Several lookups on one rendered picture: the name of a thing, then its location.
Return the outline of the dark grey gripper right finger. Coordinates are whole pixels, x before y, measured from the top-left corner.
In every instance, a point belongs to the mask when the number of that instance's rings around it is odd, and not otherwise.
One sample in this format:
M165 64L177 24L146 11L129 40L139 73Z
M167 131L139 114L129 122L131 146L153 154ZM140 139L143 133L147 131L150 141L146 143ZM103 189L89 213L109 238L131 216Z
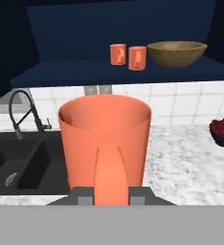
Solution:
M173 206L173 203L156 196L150 187L130 187L129 204L131 206Z

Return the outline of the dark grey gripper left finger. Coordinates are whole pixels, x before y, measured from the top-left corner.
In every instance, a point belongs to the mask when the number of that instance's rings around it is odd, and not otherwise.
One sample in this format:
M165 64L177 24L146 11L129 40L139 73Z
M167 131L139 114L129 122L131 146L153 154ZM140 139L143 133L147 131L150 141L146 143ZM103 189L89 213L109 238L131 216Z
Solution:
M57 206L93 206L94 205L94 188L93 187L74 187L66 196L54 202L52 205Z

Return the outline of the large orange cup with handle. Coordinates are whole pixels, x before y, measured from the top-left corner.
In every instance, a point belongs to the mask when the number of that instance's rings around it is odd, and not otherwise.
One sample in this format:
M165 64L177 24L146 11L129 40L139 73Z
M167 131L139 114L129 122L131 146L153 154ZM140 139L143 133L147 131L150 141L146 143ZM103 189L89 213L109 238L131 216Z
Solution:
M129 204L143 183L151 109L120 95L86 96L58 109L69 187L92 187L95 205Z

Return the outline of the dark blue open cabinet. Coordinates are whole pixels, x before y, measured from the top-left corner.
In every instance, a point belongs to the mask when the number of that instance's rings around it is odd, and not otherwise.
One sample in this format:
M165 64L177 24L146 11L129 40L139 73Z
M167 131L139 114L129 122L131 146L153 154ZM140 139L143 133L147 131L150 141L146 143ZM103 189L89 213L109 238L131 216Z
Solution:
M191 66L113 66L109 46L193 40ZM0 0L0 98L13 88L224 80L224 0Z

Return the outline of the black double sink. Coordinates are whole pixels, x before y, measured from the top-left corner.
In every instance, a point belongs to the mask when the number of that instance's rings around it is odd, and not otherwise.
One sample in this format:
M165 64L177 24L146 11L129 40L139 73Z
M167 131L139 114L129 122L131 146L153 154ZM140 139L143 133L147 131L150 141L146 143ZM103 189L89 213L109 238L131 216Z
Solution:
M60 133L0 132L0 195L62 195L69 192Z

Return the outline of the bowl of dark red berries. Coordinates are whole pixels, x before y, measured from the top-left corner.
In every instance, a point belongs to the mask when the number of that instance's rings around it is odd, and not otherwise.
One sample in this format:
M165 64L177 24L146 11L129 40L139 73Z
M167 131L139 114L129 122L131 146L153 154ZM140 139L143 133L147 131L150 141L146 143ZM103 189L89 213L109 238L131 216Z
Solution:
M213 120L209 129L214 141L224 147L224 118L222 120Z

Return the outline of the small orange cup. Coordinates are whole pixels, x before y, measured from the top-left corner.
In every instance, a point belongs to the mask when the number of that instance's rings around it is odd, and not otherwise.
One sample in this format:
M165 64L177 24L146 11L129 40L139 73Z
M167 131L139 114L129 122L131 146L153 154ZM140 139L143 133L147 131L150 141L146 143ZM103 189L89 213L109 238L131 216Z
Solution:
M128 50L128 69L143 71L146 68L146 46L131 46Z
M112 65L125 65L125 44L110 45L110 63Z

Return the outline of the tan wooden bowl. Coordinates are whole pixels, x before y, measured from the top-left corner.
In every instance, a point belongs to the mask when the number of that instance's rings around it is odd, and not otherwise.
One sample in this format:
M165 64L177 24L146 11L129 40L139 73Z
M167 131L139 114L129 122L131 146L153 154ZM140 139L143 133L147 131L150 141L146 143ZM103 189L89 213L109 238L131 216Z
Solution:
M147 45L148 55L159 66L184 68L198 60L208 45L197 41L159 41Z

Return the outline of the grey wall socket plate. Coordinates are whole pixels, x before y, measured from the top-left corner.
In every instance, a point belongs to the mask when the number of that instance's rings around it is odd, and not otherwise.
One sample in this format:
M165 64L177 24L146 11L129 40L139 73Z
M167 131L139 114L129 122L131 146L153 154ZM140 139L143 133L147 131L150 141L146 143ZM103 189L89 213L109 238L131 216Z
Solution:
M85 96L112 93L111 85L87 85L84 86L83 89L84 89Z

